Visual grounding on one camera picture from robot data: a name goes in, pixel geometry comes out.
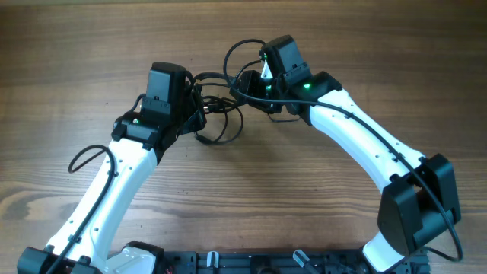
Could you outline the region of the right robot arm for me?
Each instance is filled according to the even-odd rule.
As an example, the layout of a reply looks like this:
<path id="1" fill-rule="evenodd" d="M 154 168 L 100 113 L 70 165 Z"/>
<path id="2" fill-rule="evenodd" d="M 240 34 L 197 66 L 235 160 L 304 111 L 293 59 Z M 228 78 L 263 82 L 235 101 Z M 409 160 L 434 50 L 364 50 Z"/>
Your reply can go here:
<path id="1" fill-rule="evenodd" d="M 325 253 L 321 266 L 302 250 L 294 261 L 310 273 L 427 273 L 429 243 L 448 232 L 455 247 L 460 203 L 452 164 L 403 144 L 369 117 L 326 72 L 313 73 L 285 35 L 262 43 L 261 71 L 244 66 L 227 82 L 239 105 L 265 113 L 287 110 L 328 135 L 380 191 L 377 234 L 357 250 Z"/>

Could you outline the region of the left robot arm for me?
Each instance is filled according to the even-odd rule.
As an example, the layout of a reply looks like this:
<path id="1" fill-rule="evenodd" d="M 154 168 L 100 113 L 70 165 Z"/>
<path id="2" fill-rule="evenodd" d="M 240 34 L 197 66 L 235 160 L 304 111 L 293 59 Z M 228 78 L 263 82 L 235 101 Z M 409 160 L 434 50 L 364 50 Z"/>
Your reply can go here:
<path id="1" fill-rule="evenodd" d="M 203 128 L 194 80 L 181 65 L 155 62 L 147 91 L 117 118 L 109 145 L 89 145 L 104 162 L 78 206 L 42 249 L 27 247 L 19 273 L 168 273 L 164 249 L 133 241 L 109 255 L 120 222 L 140 186 L 180 135 Z"/>

